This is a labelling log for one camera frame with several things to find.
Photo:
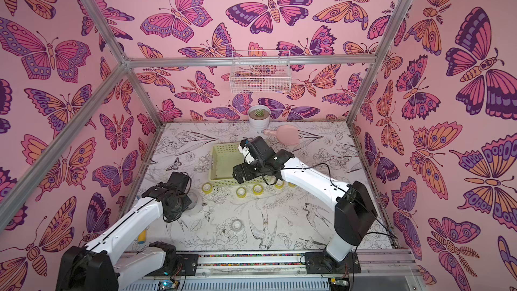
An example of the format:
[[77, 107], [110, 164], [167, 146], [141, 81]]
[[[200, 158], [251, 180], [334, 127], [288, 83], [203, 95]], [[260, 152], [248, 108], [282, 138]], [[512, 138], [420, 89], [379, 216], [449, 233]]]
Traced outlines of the large transparent tape roll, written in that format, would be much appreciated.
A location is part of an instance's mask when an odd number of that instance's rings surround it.
[[203, 197], [202, 193], [196, 191], [190, 191], [187, 194], [187, 197], [190, 199], [191, 203], [188, 205], [187, 209], [183, 212], [186, 216], [193, 216], [201, 211], [203, 211]]

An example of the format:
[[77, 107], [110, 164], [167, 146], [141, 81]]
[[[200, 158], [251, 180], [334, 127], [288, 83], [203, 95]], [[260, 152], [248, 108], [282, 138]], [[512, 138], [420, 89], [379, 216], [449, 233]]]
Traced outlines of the pale green storage basket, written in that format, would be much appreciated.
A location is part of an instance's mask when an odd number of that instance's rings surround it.
[[215, 144], [212, 147], [209, 183], [214, 187], [239, 186], [232, 175], [234, 166], [244, 162], [244, 156], [238, 148], [239, 143], [236, 142]]

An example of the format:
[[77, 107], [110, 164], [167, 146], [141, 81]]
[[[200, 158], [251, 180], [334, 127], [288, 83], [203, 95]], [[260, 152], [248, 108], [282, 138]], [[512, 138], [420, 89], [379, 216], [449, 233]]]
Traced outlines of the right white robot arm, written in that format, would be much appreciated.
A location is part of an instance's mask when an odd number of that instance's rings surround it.
[[233, 168], [232, 176], [238, 183], [272, 176], [300, 187], [333, 211], [334, 235], [324, 256], [336, 263], [361, 244], [378, 218], [367, 187], [359, 181], [334, 179], [328, 164], [308, 166], [287, 150], [275, 151], [260, 136], [242, 140], [238, 150], [244, 157], [244, 162]]

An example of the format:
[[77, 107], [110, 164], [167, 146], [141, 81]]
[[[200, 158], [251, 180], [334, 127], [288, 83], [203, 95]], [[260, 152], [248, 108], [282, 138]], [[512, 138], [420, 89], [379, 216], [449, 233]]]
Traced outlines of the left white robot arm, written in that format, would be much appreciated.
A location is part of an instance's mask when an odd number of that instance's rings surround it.
[[153, 222], [180, 219], [192, 204], [188, 196], [192, 179], [173, 172], [143, 193], [121, 219], [83, 247], [70, 247], [62, 256], [56, 290], [122, 290], [149, 273], [172, 277], [186, 273], [186, 261], [167, 242], [152, 242], [133, 257], [123, 253]]

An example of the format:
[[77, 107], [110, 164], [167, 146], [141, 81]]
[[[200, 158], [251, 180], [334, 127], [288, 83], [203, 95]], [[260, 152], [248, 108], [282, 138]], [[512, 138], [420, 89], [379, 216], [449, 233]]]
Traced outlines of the small clear tape roll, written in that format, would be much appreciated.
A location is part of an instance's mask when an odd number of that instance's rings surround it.
[[240, 219], [235, 219], [231, 222], [231, 229], [234, 232], [240, 232], [243, 229], [243, 222]]

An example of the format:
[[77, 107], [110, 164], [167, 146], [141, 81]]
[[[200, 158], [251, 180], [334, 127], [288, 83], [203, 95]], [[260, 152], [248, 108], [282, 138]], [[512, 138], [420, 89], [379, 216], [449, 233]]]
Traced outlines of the pink plastic scoop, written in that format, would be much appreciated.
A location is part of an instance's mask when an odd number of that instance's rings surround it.
[[282, 125], [275, 130], [265, 129], [263, 134], [275, 137], [285, 146], [296, 146], [300, 143], [298, 128], [293, 125]]

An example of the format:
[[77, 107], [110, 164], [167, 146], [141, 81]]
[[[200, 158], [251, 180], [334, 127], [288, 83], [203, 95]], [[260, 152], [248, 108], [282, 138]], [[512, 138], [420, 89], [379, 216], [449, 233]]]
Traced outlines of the white potted succulent plant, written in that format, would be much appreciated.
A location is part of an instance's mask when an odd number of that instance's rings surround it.
[[250, 129], [262, 133], [268, 128], [271, 110], [264, 105], [252, 106], [248, 111]]

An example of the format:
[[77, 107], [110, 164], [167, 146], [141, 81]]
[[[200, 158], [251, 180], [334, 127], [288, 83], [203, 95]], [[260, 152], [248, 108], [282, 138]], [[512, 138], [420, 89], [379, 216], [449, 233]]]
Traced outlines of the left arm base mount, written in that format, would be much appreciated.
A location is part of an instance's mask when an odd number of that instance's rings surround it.
[[196, 253], [180, 253], [165, 259], [164, 265], [147, 274], [146, 277], [168, 276], [195, 276], [199, 263], [199, 255]]

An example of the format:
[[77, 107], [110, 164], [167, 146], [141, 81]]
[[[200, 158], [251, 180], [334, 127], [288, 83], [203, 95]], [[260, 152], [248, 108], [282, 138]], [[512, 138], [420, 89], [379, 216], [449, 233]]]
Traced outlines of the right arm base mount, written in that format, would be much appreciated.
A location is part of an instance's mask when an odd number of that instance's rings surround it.
[[307, 252], [303, 260], [308, 274], [347, 276], [362, 272], [356, 252], [349, 252], [342, 261], [336, 261], [323, 251]]

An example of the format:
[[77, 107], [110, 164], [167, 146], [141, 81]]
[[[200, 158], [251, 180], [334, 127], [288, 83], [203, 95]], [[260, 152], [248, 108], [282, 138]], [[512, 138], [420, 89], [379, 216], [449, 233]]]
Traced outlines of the aluminium front rail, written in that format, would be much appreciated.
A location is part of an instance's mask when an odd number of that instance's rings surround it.
[[122, 290], [426, 290], [407, 251], [355, 251], [362, 272], [347, 276], [308, 274], [307, 252], [199, 252], [195, 276], [144, 276]]

